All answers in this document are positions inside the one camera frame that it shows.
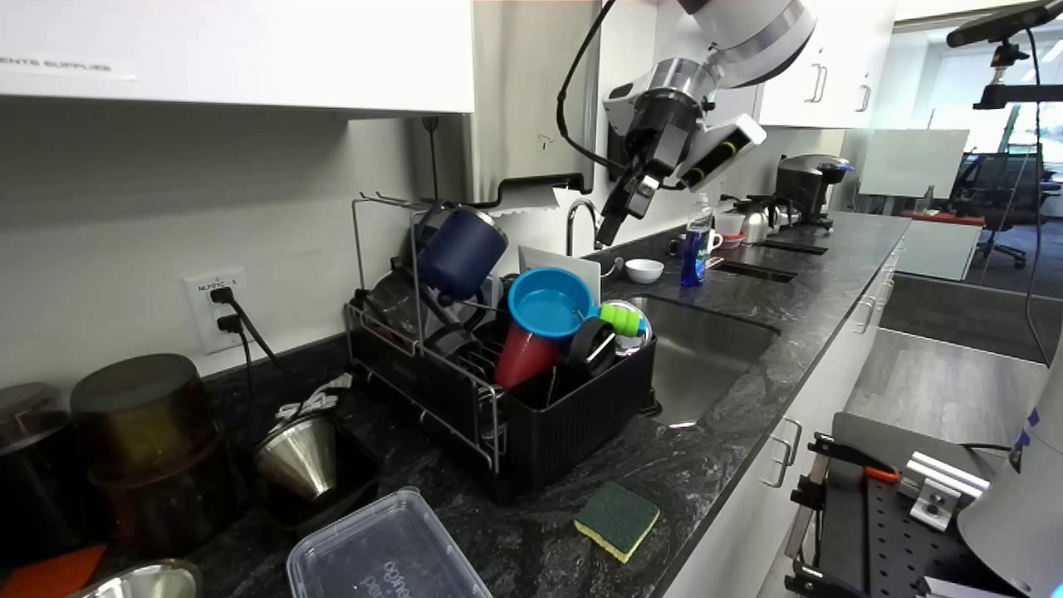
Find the cabinet door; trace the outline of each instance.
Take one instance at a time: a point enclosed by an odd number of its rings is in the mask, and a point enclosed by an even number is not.
[[[762,85],[762,122],[765,125],[822,125],[828,110],[832,79],[832,0],[807,4],[817,14],[817,34],[804,54],[772,84]]]
[[[765,84],[769,125],[855,125],[870,114],[893,31],[893,0],[814,0],[817,34],[801,61]]]
[[[719,511],[699,548],[666,590],[667,598],[757,593],[794,509],[786,494],[786,431],[782,422],[765,441],[728,505]]]
[[[862,125],[870,117],[878,84],[885,75],[893,0],[842,4],[832,31],[828,99],[832,122]]]
[[[762,590],[797,516],[790,489],[797,484],[797,474],[814,466],[814,453],[804,444],[814,431],[828,431],[834,411],[848,404],[870,356],[885,301],[890,298],[893,266],[898,252],[862,294],[822,365],[801,386],[786,414],[772,431],[681,576],[672,581],[667,598]]]
[[[471,0],[0,0],[0,96],[471,110]]]

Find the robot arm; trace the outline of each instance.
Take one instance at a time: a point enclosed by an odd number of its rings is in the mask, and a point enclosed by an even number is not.
[[[804,0],[677,0],[704,34],[707,61],[667,57],[639,84],[609,93],[609,125],[623,164],[600,209],[599,247],[612,247],[628,216],[646,216],[662,187],[699,190],[769,133],[739,117],[712,125],[713,91],[755,85],[786,70],[814,34]]]

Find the dish rack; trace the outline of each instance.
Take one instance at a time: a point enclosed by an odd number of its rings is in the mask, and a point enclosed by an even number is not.
[[[421,417],[431,417],[465,449],[471,449],[491,474],[523,477],[530,484],[553,481],[619,435],[628,417],[656,404],[650,340],[642,351],[613,357],[600,374],[566,381],[558,367],[527,377],[518,390],[498,390],[494,361],[509,333],[509,318],[487,312],[476,324],[444,329],[447,347],[440,347],[440,333],[430,336],[426,322],[431,288],[419,283],[416,247],[411,254],[411,324],[393,324],[367,284],[358,206],[379,201],[410,209],[419,222],[426,201],[393,197],[352,198],[352,226],[358,249],[358,288],[344,301],[344,347],[349,361],[370,373],[373,381],[399,393]]]

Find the lower cabinet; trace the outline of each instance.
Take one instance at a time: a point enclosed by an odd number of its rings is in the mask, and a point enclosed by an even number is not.
[[[834,411],[848,404],[890,298],[893,266],[898,252],[866,284],[822,365],[807,374],[755,466],[701,534],[667,598],[755,598],[762,590],[797,516],[790,500],[797,472],[812,472],[814,466],[814,453],[804,444],[814,431],[832,431]]]

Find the green sponge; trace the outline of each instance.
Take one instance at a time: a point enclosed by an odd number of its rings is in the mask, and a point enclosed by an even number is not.
[[[574,516],[574,527],[628,563],[658,517],[662,509],[656,500],[609,481]]]

